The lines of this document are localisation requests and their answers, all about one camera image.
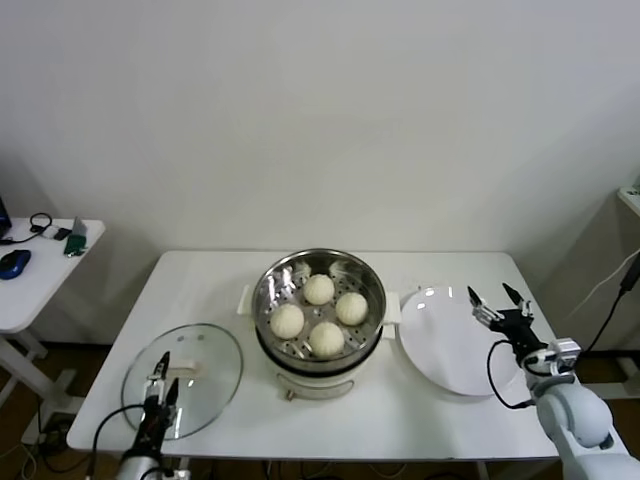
white wall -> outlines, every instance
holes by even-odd
[[[109,228],[40,331],[111,340],[169,248],[506,250],[543,285],[640,173],[639,14],[0,3],[3,197]]]

blue mouse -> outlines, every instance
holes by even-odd
[[[31,250],[14,250],[0,258],[0,279],[11,280],[22,273],[31,260]]]

cable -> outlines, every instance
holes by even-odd
[[[615,301],[613,302],[613,305],[611,306],[611,310],[609,311],[609,315],[607,316],[607,319],[604,321],[604,323],[602,324],[602,327],[600,327],[600,330],[598,331],[598,333],[596,334],[596,337],[593,339],[593,341],[591,342],[591,345],[589,345],[587,347],[587,349],[584,351],[584,353],[588,353],[591,351],[591,349],[595,346],[595,344],[598,342],[598,340],[600,340],[600,336],[602,335],[602,333],[604,332],[604,329],[607,328],[607,325],[609,325],[609,322],[611,321],[611,319],[613,318],[613,314],[616,311],[616,307],[618,306],[618,302],[620,302],[620,299],[624,296],[624,292],[622,292],[622,290],[618,293],[618,296],[616,297]]]
[[[27,459],[24,461],[24,463],[22,464],[22,468],[20,469],[20,477],[22,478],[22,480],[33,480],[33,478],[35,478],[36,476],[36,471],[38,470],[38,461],[36,460],[36,457],[33,456],[33,453],[26,446],[22,445],[22,447],[24,448],[24,451],[27,454]],[[33,466],[33,471],[31,472],[31,475],[27,475],[25,473],[25,468],[29,462],[31,462],[31,465]]]
[[[593,287],[591,289],[591,291],[589,292],[589,294],[584,297],[584,300],[582,300],[578,305],[576,305],[576,307],[571,310],[571,312],[569,313],[569,315],[567,315],[566,317],[564,317],[564,319],[562,320],[563,322],[566,322],[567,320],[569,320],[571,317],[573,317],[575,315],[575,313],[580,310],[585,303],[587,303],[589,301],[589,299],[593,296],[594,293],[596,293],[596,290],[598,290],[602,285],[604,285],[605,283],[607,283],[609,280],[611,280],[613,277],[615,277],[618,272],[620,272],[620,270],[622,270],[622,268],[627,264],[627,262],[629,260],[631,260],[634,256],[638,255],[640,253],[640,248],[637,249],[635,252],[633,252],[631,255],[629,255],[627,258],[625,258],[622,263],[620,264],[620,266],[618,268],[616,268],[613,273],[611,275],[609,275],[607,278],[605,278],[604,280],[600,281],[599,283],[596,284],[595,287]]]
[[[428,477],[424,477],[424,480],[435,480],[436,478],[443,478],[443,477],[452,477],[452,478],[455,478],[457,480],[467,480],[462,475],[458,475],[455,472],[435,473],[433,475],[429,475]]]
[[[38,433],[47,435],[44,442],[42,443],[38,442],[35,445],[38,449],[37,450],[38,454],[40,454],[40,456],[42,457],[42,463],[44,463],[44,466],[46,467],[46,469],[49,470],[51,473],[62,475],[65,473],[72,472],[76,468],[80,467],[84,462],[89,460],[90,455],[84,456],[79,461],[70,465],[69,467],[58,468],[51,465],[51,463],[49,463],[49,457],[60,454],[69,448],[66,442],[66,436],[67,436],[68,430],[65,431],[62,428],[62,425],[67,425],[69,428],[71,428],[71,424],[67,421],[60,421],[60,422],[53,423],[52,426],[49,426],[47,429],[43,430],[42,414],[40,412],[40,398],[36,397],[36,401],[38,404],[38,411],[36,412],[36,418],[38,420]],[[57,433],[58,435],[54,437],[55,438],[54,442],[49,443],[48,442],[49,434],[54,432]]]
[[[395,473],[391,473],[391,474],[387,474],[387,473],[382,473],[380,471],[378,471],[373,465],[371,465],[370,463],[367,464],[367,466],[373,470],[373,472],[378,475],[379,477],[382,478],[388,478],[388,479],[392,479],[392,478],[397,478],[400,475],[402,475],[402,473],[407,469],[407,464],[405,463],[404,465],[402,465],[397,472]]]
[[[500,401],[500,403],[505,407],[507,407],[509,410],[520,410],[522,408],[530,407],[531,405],[533,405],[532,400],[526,400],[524,402],[516,403],[515,405],[508,404],[504,400],[504,398],[500,396],[500,393],[498,393],[498,389],[496,388],[495,383],[493,383],[493,377],[491,376],[491,355],[493,355],[493,351],[495,350],[495,348],[498,345],[501,345],[503,343],[508,343],[509,345],[511,345],[511,342],[509,340],[498,340],[496,343],[494,343],[491,346],[491,348],[489,349],[489,355],[487,355],[487,377],[489,378],[489,385],[491,385],[491,390],[493,390],[493,393],[495,394],[496,398]]]
[[[22,443],[18,443],[17,445],[14,445],[13,447],[11,447],[9,450],[7,450],[6,452],[0,454],[0,460],[2,460],[3,458],[8,457],[9,455],[11,455],[13,452],[15,452],[16,450],[19,449],[23,449],[26,454],[27,454],[27,458],[24,461],[24,463],[22,464],[22,467],[20,467],[20,476],[23,480],[31,480],[35,474],[36,474],[36,467],[37,467],[37,463],[36,463],[36,459],[34,458],[34,456],[31,454],[31,452],[29,451],[29,449],[27,447],[25,447]],[[25,467],[27,466],[27,464],[31,462],[31,465],[33,466],[33,472],[31,473],[31,475],[27,475],[25,473]]]
[[[264,473],[264,478],[266,480],[271,480],[271,460],[268,462],[262,461],[262,473]]]
[[[138,403],[134,405],[125,405],[124,407],[120,407],[117,410],[114,410],[113,412],[111,412],[106,417],[104,417],[100,422],[100,425],[98,425],[98,429],[96,430],[96,433],[93,435],[93,445],[91,446],[91,454],[90,454],[91,457],[89,459],[89,465],[87,465],[87,473],[85,474],[85,477],[87,479],[93,478],[93,473],[96,470],[96,464],[98,463],[98,438],[100,437],[100,432],[102,432],[103,427],[107,424],[109,420],[111,420],[116,415],[126,412],[127,410],[133,410],[134,408],[144,408],[144,405],[142,405],[141,403]]]
[[[37,223],[34,223],[34,220],[37,217],[45,217],[47,219],[47,224],[46,225],[38,225]],[[34,238],[39,237],[40,235],[42,235],[44,233],[44,231],[47,228],[49,228],[51,225],[53,225],[53,217],[51,217],[51,215],[49,215],[48,213],[38,212],[38,213],[34,213],[33,215],[31,215],[31,217],[29,217],[29,223],[31,224],[32,228],[37,228],[36,233],[31,235],[30,237],[23,238],[22,240],[14,240],[13,238],[0,239],[0,245],[16,245],[18,243],[26,243],[29,240],[33,240]]]
[[[205,472],[205,475],[207,475],[207,480],[215,480],[215,478],[217,477],[216,475],[216,461],[212,460],[211,461],[211,469],[209,470],[209,472]]]
[[[316,473],[312,473],[311,475],[305,475],[304,462],[300,462],[300,478],[301,480],[316,480],[318,477],[321,477],[322,475],[327,473],[327,471],[331,468],[331,465],[333,465],[332,462],[327,462]]]
[[[149,470],[147,470],[142,474],[142,476],[140,477],[140,480],[146,480],[147,475],[151,475],[152,473],[155,473],[155,472],[162,472],[165,477],[173,477],[173,470],[171,469],[164,468],[164,467],[151,467]]]
[[[525,360],[524,362],[522,362],[522,366],[523,368],[529,372],[531,375],[535,375],[537,377],[552,377],[553,375],[550,372],[536,372],[534,370],[531,370],[531,367],[529,367],[529,365],[533,365],[534,362],[531,362],[532,359],[529,360]]]

black cable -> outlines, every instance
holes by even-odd
[[[467,480],[462,475],[458,475],[455,472],[442,472],[442,473],[434,473],[433,475],[429,475],[428,477],[424,477],[424,480],[435,480],[436,478],[444,478],[451,477],[457,480]]]
[[[604,323],[602,324],[602,327],[600,327],[600,330],[598,331],[596,337],[593,339],[593,341],[591,342],[591,345],[589,345],[587,347],[587,349],[584,351],[584,353],[589,353],[591,351],[591,349],[596,345],[598,340],[600,340],[600,336],[604,332],[604,329],[607,328],[607,325],[609,325],[609,322],[613,318],[613,314],[616,311],[616,307],[618,306],[618,302],[620,302],[620,299],[624,296],[625,293],[626,293],[625,291],[620,289],[620,291],[618,292],[618,296],[616,297],[615,301],[613,302],[613,305],[611,306],[611,310],[609,311],[609,315],[607,316],[607,319],[604,321]]]
[[[46,225],[38,225],[37,223],[34,223],[34,220],[37,217],[45,217],[47,219],[47,224]],[[12,238],[0,239],[0,245],[16,245],[18,243],[26,243],[29,240],[33,240],[34,238],[39,237],[40,235],[42,235],[44,233],[44,231],[47,228],[49,228],[51,225],[53,225],[53,217],[51,217],[51,215],[49,215],[48,213],[38,212],[38,213],[34,213],[33,215],[31,215],[31,217],[29,217],[29,223],[31,224],[32,228],[33,227],[37,228],[36,233],[31,235],[30,237],[23,238],[22,240],[14,240]]]
[[[211,461],[211,469],[209,470],[209,475],[207,476],[207,480],[215,480],[216,475],[216,460]]]
[[[151,475],[155,472],[162,472],[165,477],[173,477],[173,470],[164,467],[151,467],[149,470],[144,472],[140,477],[140,480],[146,480],[147,475]]]
[[[491,355],[493,355],[493,351],[495,350],[495,348],[498,345],[502,345],[503,343],[508,343],[509,345],[511,345],[511,342],[509,340],[498,340],[496,343],[494,343],[491,346],[491,348],[489,349],[489,355],[487,355],[487,377],[489,378],[489,385],[491,385],[491,390],[493,390],[493,393],[495,394],[496,398],[500,401],[500,403],[505,407],[507,407],[509,410],[520,410],[522,408],[530,407],[531,405],[533,405],[532,400],[526,400],[524,402],[520,402],[515,405],[511,405],[507,403],[504,400],[504,398],[500,396],[500,393],[498,393],[498,389],[496,388],[495,383],[493,383],[493,377],[491,376]]]
[[[93,478],[93,474],[96,470],[96,464],[98,463],[98,438],[100,437],[100,432],[102,432],[104,426],[116,415],[122,412],[126,412],[127,410],[133,410],[134,408],[144,408],[144,405],[142,405],[141,403],[134,405],[125,405],[124,407],[120,407],[117,410],[114,410],[102,419],[100,425],[98,425],[96,433],[93,435],[93,445],[91,446],[91,453],[89,454],[89,465],[87,465],[87,473],[85,474],[86,478]]]
[[[46,430],[42,429],[42,414],[40,412],[40,398],[36,397],[36,399],[38,403],[38,411],[36,412],[36,418],[38,420],[38,433],[40,434],[44,433],[48,436],[48,434],[52,432],[50,430],[50,427],[48,427]],[[65,450],[69,448],[66,442],[66,432],[64,432],[60,428],[60,426],[64,423],[68,424],[68,422],[58,422],[54,424],[54,427],[57,429],[57,433],[58,433],[58,436],[56,437],[56,440],[57,440],[56,443],[49,444],[44,442],[43,443],[38,442],[37,444],[38,446],[37,453],[42,457],[42,463],[44,463],[44,466],[46,467],[47,470],[57,475],[63,475],[65,473],[72,472],[73,470],[80,467],[84,462],[86,462],[89,459],[89,455],[85,455],[76,463],[65,468],[54,467],[53,465],[51,465],[51,463],[49,463],[49,457],[63,453]]]
[[[537,377],[552,377],[553,375],[550,372],[536,372],[531,370],[529,365],[533,365],[533,362],[527,362],[526,360],[522,363],[523,368],[529,372],[531,375],[535,375]]]

white table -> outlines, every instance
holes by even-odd
[[[28,218],[13,218],[11,221],[13,228],[6,234],[7,237],[20,240],[32,235]],[[90,249],[104,232],[104,224],[97,220],[85,220],[84,223],[87,226],[87,247]],[[53,224],[71,228],[73,220],[55,219]],[[33,366],[31,360],[36,356],[44,357],[47,351],[27,330],[84,258],[84,255],[73,258],[65,256],[65,245],[66,241],[37,237],[22,244],[0,246],[0,257],[13,250],[31,250],[31,260],[19,277],[0,280],[0,364],[12,374],[12,379],[0,392],[0,405],[9,396],[16,382],[21,381],[44,399],[41,410],[45,423],[56,411],[77,412],[82,401],[65,393],[73,379],[73,370],[63,371],[57,381],[53,382]],[[27,348],[26,357],[4,338],[9,334],[15,334],[15,338]],[[37,433],[34,418],[22,437],[23,442],[32,444]]]
[[[243,287],[287,252],[168,252],[162,256],[107,357],[68,435],[88,450],[98,423],[120,407],[123,377],[136,354],[161,333],[211,322],[238,339],[245,371],[236,396],[202,431],[164,444],[168,455],[342,460],[489,460],[556,457],[534,409],[509,411],[491,398],[467,398],[432,384],[397,341],[383,340],[354,389],[327,401],[282,398],[250,321],[236,308]],[[430,285],[472,285],[496,308],[509,306],[507,282],[531,298],[513,260],[503,253],[357,253],[401,297]],[[534,331],[553,338],[536,310]],[[508,401],[528,398],[524,376]],[[100,450],[121,452],[134,432],[113,419]]]

